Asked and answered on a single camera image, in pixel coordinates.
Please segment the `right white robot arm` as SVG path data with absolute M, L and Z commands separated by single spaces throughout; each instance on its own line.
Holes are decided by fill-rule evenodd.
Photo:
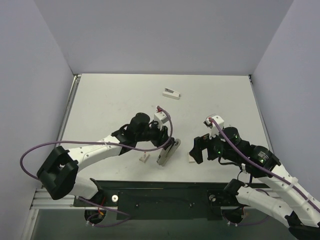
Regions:
M 207 151 L 208 160 L 227 160 L 279 196 L 274 199 L 247 183 L 232 179 L 223 190 L 226 203 L 234 205 L 238 202 L 273 217 L 298 240 L 320 238 L 320 202 L 307 193 L 270 150 L 241 139 L 235 127 L 226 127 L 215 137 L 209 134 L 196 137 L 189 156 L 201 164 L 203 150 Z

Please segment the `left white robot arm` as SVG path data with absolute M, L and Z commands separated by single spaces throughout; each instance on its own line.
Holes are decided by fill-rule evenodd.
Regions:
M 98 141 L 98 144 L 71 149 L 55 147 L 36 175 L 53 200 L 73 195 L 97 206 L 103 200 L 102 188 L 95 179 L 80 177 L 78 173 L 101 160 L 136 149 L 139 142 L 151 142 L 156 149 L 161 149 L 157 163 L 165 165 L 181 143 L 168 133 L 165 123 L 169 121 L 163 111 L 156 112 L 153 120 L 139 112 L 130 123 Z

